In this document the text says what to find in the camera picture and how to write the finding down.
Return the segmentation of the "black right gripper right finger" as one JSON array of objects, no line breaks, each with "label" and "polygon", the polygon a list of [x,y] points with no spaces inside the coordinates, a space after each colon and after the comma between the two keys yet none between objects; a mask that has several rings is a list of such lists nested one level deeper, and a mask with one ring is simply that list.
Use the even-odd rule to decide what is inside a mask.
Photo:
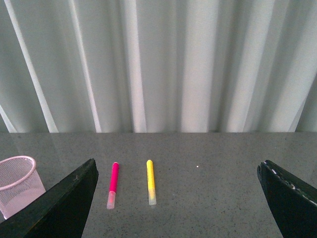
[{"label": "black right gripper right finger", "polygon": [[270,211],[284,238],[317,236],[317,189],[270,160],[257,168]]}]

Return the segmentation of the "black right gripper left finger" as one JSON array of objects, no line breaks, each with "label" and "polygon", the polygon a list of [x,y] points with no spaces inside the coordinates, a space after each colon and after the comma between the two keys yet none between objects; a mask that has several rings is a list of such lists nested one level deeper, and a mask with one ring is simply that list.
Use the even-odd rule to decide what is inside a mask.
[{"label": "black right gripper left finger", "polygon": [[0,225],[2,238],[80,238],[99,172],[89,159]]}]

